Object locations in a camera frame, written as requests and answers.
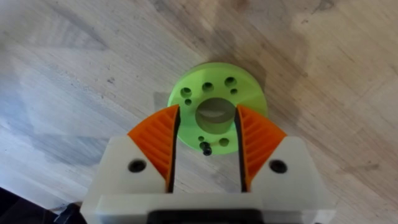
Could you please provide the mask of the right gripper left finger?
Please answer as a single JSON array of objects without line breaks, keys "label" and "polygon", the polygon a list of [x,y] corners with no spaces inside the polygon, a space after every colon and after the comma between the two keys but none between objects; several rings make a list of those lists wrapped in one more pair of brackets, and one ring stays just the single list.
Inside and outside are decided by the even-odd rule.
[{"label": "right gripper left finger", "polygon": [[109,140],[89,193],[163,194],[174,188],[179,105],[164,108]]}]

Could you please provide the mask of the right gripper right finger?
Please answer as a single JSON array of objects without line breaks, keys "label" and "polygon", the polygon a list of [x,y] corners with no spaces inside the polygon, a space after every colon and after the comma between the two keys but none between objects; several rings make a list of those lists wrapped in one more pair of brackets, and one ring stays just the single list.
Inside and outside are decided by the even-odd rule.
[{"label": "right gripper right finger", "polygon": [[275,191],[326,196],[327,189],[305,143],[289,137],[264,115],[243,105],[234,117],[241,192]]}]

